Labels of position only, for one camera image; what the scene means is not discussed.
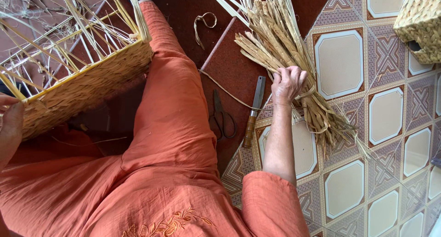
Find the orange shirt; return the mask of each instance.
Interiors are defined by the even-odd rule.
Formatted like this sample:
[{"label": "orange shirt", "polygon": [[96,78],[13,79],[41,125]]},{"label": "orange shirt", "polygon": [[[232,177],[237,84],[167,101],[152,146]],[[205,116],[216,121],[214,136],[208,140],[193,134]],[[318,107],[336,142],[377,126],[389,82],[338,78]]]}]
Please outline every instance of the orange shirt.
[{"label": "orange shirt", "polygon": [[244,177],[243,209],[215,176],[169,167],[140,169],[98,207],[91,237],[309,236],[295,187],[267,172]]}]

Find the embroidered flower pattern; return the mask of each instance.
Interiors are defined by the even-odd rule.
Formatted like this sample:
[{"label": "embroidered flower pattern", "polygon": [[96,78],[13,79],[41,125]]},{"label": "embroidered flower pattern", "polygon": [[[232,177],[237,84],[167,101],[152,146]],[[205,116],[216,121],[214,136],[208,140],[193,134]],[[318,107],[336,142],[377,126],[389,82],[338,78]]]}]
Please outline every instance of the embroidered flower pattern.
[{"label": "embroidered flower pattern", "polygon": [[[191,208],[191,206],[184,211],[177,211],[172,214],[169,218],[166,217],[162,219],[159,223],[153,223],[150,228],[147,228],[146,225],[142,224],[141,229],[139,230],[139,237],[151,237],[154,234],[162,233],[163,237],[170,236],[174,234],[179,229],[185,229],[186,223],[191,220],[201,220],[203,223],[209,226],[215,226],[208,218],[201,217],[193,214],[195,210]],[[136,235],[136,226],[132,225],[129,230],[123,232],[122,237],[137,237]]]}]

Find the wrist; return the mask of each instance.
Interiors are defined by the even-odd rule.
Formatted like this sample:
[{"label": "wrist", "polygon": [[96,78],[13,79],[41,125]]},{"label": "wrist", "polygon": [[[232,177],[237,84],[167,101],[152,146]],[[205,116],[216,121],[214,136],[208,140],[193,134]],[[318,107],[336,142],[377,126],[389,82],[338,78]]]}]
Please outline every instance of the wrist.
[{"label": "wrist", "polygon": [[274,111],[291,111],[290,104],[274,104]]}]

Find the sleeve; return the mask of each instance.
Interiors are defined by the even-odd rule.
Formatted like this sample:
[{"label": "sleeve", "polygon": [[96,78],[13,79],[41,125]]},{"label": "sleeve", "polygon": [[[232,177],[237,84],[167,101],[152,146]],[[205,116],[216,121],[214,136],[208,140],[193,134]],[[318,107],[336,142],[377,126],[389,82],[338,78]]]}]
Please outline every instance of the sleeve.
[{"label": "sleeve", "polygon": [[268,172],[244,177],[242,219],[257,237],[309,237],[295,186]]}]

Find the wicker box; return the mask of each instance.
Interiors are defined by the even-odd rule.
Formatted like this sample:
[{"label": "wicker box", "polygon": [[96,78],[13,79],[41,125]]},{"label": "wicker box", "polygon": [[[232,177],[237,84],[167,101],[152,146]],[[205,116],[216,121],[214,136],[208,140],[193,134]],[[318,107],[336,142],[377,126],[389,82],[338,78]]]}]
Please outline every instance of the wicker box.
[{"label": "wicker box", "polygon": [[441,0],[405,0],[393,29],[420,63],[441,63]]},{"label": "wicker box", "polygon": [[[106,95],[120,88],[122,84],[147,71],[147,65],[153,55],[149,45],[151,36],[138,0],[130,1],[134,7],[136,22],[131,19],[119,0],[113,0],[116,6],[111,7],[114,11],[101,18],[94,14],[82,0],[64,0],[66,5],[63,6],[70,12],[67,17],[75,22],[77,31],[60,40],[54,40],[50,32],[35,29],[47,39],[42,44],[29,39],[19,29],[0,18],[0,26],[2,26],[0,32],[3,32],[20,48],[20,51],[5,63],[8,66],[0,65],[0,80],[16,98],[21,99],[25,104],[23,140],[36,137],[87,107],[95,105]],[[93,19],[87,19],[85,12],[93,15]],[[33,28],[13,15],[7,16],[9,22],[15,20]],[[115,17],[114,20],[120,19],[124,22],[129,32],[114,27],[110,20],[112,16]],[[17,36],[24,39],[28,45],[21,47]],[[86,56],[81,60],[64,48],[65,41],[73,37],[78,43],[83,43],[89,59]],[[92,58],[91,53],[95,53],[96,58]],[[49,65],[45,66],[40,63],[39,55],[56,60],[57,64],[65,67],[69,74],[64,77],[55,77],[56,73],[49,69]],[[33,83],[29,74],[21,69],[22,64],[29,62],[34,65],[38,64],[41,69],[39,71],[47,76],[49,81],[46,83],[43,81],[43,85]],[[25,96],[18,85],[25,87],[29,95]]]}]

